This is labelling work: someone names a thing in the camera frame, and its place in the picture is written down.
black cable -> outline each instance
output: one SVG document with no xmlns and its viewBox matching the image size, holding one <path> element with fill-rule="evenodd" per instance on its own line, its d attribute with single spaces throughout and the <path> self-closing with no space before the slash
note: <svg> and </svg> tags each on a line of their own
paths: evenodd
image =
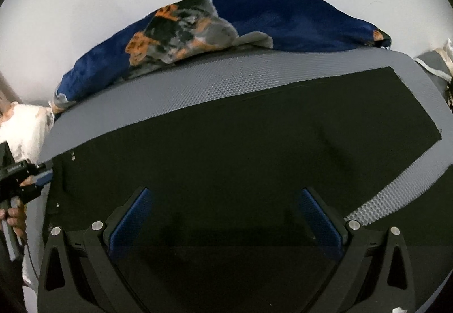
<svg viewBox="0 0 453 313">
<path fill-rule="evenodd" d="M 36 280 L 39 282 L 38 274 L 36 273 L 35 266 L 33 265 L 33 261 L 31 259 L 30 247 L 28 245 L 28 242 L 26 242 L 25 245 L 27 246 L 27 250 L 29 252 L 29 258 L 30 258 L 31 267 L 33 268 L 33 272 L 35 273 Z"/>
</svg>

blue blanket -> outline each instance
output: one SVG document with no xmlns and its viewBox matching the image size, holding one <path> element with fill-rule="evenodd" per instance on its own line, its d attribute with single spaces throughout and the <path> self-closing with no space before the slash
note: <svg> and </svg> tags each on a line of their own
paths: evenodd
<svg viewBox="0 0 453 313">
<path fill-rule="evenodd" d="M 114 82 L 192 55 L 243 44 L 296 52 L 390 47 L 390 37 L 323 0 L 183 0 L 119 31 L 83 55 L 58 85 L 59 113 Z"/>
</svg>

gray handle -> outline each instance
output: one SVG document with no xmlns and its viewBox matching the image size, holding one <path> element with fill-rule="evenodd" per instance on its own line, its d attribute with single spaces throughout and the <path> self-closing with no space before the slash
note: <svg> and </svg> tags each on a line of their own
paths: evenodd
<svg viewBox="0 0 453 313">
<path fill-rule="evenodd" d="M 10 200 L 6 200 L 0 204 L 0 208 L 5 210 L 6 216 L 8 216 L 8 209 L 11 208 Z M 11 262 L 23 258 L 22 248 L 19 244 L 19 239 L 17 238 L 16 233 L 13 230 L 13 227 L 10 226 L 5 220 L 1 222 L 3 233 L 5 234 L 6 246 L 8 247 L 8 253 L 10 254 Z"/>
</svg>

blue textured pad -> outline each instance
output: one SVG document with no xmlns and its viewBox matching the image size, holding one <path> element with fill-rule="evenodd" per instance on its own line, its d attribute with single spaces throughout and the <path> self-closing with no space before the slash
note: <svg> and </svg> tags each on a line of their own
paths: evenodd
<svg viewBox="0 0 453 313">
<path fill-rule="evenodd" d="M 109 257 L 113 262 L 125 257 L 151 212 L 152 193 L 144 189 L 110 236 Z"/>
<path fill-rule="evenodd" d="M 343 257 L 341 236 L 307 189 L 300 192 L 300 210 L 325 256 L 338 262 Z"/>
<path fill-rule="evenodd" d="M 35 184 L 38 186 L 46 185 L 47 183 L 51 182 L 53 176 L 54 176 L 54 173 L 52 170 L 50 170 L 46 173 L 42 173 L 35 178 Z"/>
</svg>

metal screw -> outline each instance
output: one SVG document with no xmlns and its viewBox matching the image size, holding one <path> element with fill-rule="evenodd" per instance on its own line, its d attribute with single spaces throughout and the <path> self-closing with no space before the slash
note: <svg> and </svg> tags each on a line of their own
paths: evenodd
<svg viewBox="0 0 453 313">
<path fill-rule="evenodd" d="M 53 236 L 57 236 L 61 232 L 61 229 L 57 226 L 52 229 L 50 232 Z"/>
<path fill-rule="evenodd" d="M 358 221 L 356 220 L 350 220 L 350 222 L 347 223 L 347 225 L 353 229 L 353 230 L 358 230 L 360 229 L 360 224 Z"/>
<path fill-rule="evenodd" d="M 392 226 L 390 228 L 390 232 L 393 234 L 393 235 L 399 235 L 401 232 L 400 230 L 396 227 L 396 226 Z"/>
<path fill-rule="evenodd" d="M 91 225 L 91 228 L 94 231 L 98 231 L 98 230 L 102 229 L 103 226 L 104 226 L 104 224 L 102 223 L 102 221 L 96 221 L 96 222 L 93 222 L 93 224 Z"/>
</svg>

